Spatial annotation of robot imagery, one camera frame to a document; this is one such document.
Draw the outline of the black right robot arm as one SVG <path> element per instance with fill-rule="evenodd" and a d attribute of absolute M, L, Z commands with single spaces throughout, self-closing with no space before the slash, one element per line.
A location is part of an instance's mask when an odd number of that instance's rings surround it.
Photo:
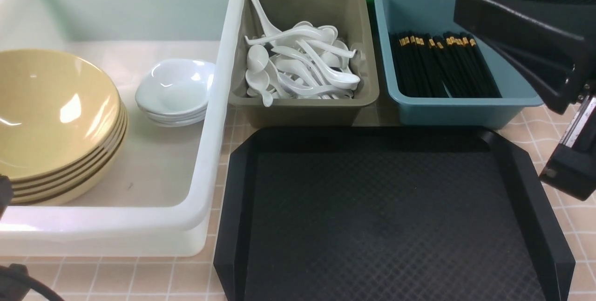
<path fill-rule="evenodd" d="M 552 112 L 580 105 L 539 178 L 589 199 L 596 188 L 596 0 L 456 0 L 454 21 L 508 61 Z"/>

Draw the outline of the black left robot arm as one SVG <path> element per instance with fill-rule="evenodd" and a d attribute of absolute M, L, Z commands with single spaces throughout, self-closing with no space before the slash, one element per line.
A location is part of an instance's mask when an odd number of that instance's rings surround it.
<path fill-rule="evenodd" d="M 14 197 L 12 183 L 8 176 L 0 175 L 0 218 L 4 216 Z"/>

